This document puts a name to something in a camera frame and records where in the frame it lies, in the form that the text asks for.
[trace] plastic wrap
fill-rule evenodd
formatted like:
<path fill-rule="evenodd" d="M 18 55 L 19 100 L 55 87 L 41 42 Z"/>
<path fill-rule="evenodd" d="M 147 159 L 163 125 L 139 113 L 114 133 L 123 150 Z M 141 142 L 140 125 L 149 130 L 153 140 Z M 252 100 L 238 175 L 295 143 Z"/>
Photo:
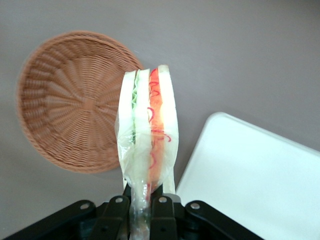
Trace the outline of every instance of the plastic wrap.
<path fill-rule="evenodd" d="M 151 193 L 175 193 L 179 133 L 169 68 L 127 72 L 115 123 L 123 178 L 131 187 L 130 239 L 148 240 Z"/>

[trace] gray surface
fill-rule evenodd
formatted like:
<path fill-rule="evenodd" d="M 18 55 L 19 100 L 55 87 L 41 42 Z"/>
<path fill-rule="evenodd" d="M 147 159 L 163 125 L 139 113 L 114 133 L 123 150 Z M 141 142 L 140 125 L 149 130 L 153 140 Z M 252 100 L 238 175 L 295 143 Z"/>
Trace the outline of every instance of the gray surface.
<path fill-rule="evenodd" d="M 72 30 L 109 35 L 146 68 L 169 64 L 179 121 L 178 182 L 206 118 L 226 112 L 320 150 L 320 2 L 0 1 L 0 238 L 68 204 L 100 205 L 121 171 L 72 173 L 43 159 L 16 118 L 24 60 Z"/>

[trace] white tray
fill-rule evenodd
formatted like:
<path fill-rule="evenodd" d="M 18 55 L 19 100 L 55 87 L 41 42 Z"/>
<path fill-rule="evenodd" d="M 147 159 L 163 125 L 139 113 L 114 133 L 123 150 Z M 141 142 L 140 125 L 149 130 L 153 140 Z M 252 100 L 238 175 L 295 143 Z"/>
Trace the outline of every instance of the white tray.
<path fill-rule="evenodd" d="M 208 118 L 176 194 L 266 240 L 320 240 L 320 152 L 226 113 Z"/>

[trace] round woven basket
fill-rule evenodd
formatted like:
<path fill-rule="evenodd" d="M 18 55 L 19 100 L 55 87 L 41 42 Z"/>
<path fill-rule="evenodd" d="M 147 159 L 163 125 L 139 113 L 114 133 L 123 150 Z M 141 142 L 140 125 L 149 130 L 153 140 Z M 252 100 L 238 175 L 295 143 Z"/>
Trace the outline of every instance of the round woven basket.
<path fill-rule="evenodd" d="M 95 32 L 43 43 L 18 83 L 18 115 L 27 138 L 49 161 L 81 173 L 119 166 L 114 124 L 125 72 L 142 69 L 124 45 Z"/>

